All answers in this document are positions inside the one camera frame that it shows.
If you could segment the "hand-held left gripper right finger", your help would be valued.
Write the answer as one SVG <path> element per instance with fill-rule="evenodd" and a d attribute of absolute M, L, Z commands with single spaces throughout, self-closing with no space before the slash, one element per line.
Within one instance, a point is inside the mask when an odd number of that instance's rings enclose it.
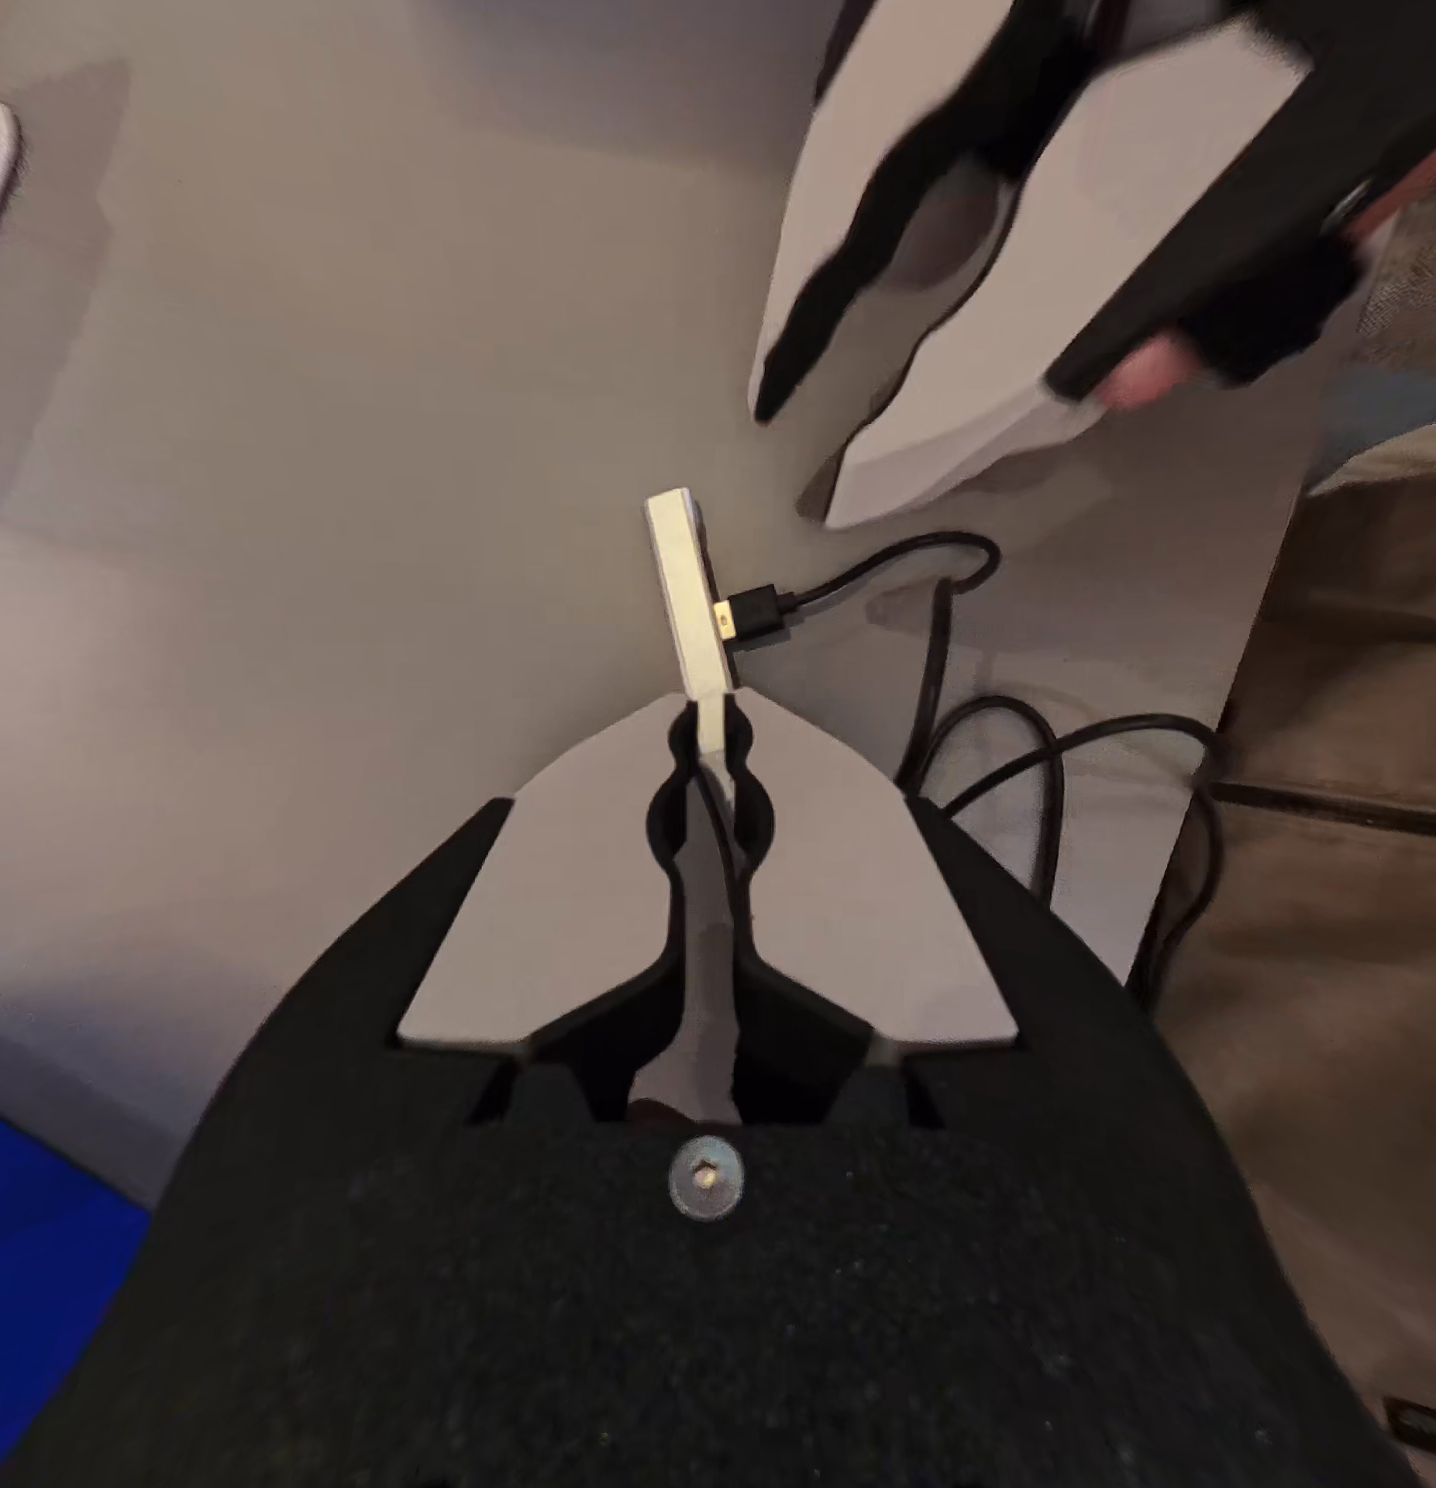
<path fill-rule="evenodd" d="M 746 1121 L 823 1121 L 861 1068 L 1020 1037 L 914 801 L 746 687 L 731 695 L 731 851 Z"/>

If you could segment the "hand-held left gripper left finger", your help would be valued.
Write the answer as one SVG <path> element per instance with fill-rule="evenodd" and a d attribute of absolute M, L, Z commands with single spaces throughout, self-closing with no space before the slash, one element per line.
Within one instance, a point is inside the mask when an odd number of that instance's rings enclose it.
<path fill-rule="evenodd" d="M 686 1010 L 688 701 L 560 755 L 505 822 L 399 1020 L 423 1049 L 560 1065 L 602 1121 Z"/>

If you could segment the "person's blue trousers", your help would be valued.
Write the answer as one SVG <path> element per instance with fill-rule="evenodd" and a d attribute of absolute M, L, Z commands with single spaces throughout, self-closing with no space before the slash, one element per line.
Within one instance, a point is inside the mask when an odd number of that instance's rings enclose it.
<path fill-rule="evenodd" d="M 1351 458 L 1436 422 L 1436 374 L 1355 364 L 1326 391 L 1322 437 L 1308 468 L 1317 483 Z"/>

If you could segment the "blue plastic bin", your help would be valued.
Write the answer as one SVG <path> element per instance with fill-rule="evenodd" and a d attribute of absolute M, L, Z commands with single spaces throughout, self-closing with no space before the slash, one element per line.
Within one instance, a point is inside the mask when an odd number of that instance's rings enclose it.
<path fill-rule="evenodd" d="M 0 1462 L 93 1338 L 151 1215 L 0 1118 Z"/>

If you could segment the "person's right hand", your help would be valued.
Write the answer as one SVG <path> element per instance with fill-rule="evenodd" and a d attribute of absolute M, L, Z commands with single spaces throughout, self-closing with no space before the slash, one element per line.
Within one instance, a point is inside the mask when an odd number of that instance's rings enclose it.
<path fill-rule="evenodd" d="M 1312 346 L 1360 287 L 1380 232 L 1435 189 L 1436 148 L 1384 196 L 1343 211 L 1339 225 L 1315 244 L 1211 292 L 1127 353 L 1100 382 L 1096 398 L 1110 411 L 1125 411 L 1208 376 L 1247 384 Z"/>

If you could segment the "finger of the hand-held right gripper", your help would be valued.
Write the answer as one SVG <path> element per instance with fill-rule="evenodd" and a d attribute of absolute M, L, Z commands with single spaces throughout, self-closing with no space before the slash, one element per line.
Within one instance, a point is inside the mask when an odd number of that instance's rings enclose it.
<path fill-rule="evenodd" d="M 840 453 L 825 523 L 910 511 L 1091 427 L 1100 401 L 1050 367 L 1308 69 L 1254 20 L 1230 18 L 1093 80 L 1030 169 L 982 280 Z"/>
<path fill-rule="evenodd" d="M 751 372 L 775 418 L 958 167 L 1004 198 L 1091 76 L 1081 3 L 845 3 L 780 228 Z"/>

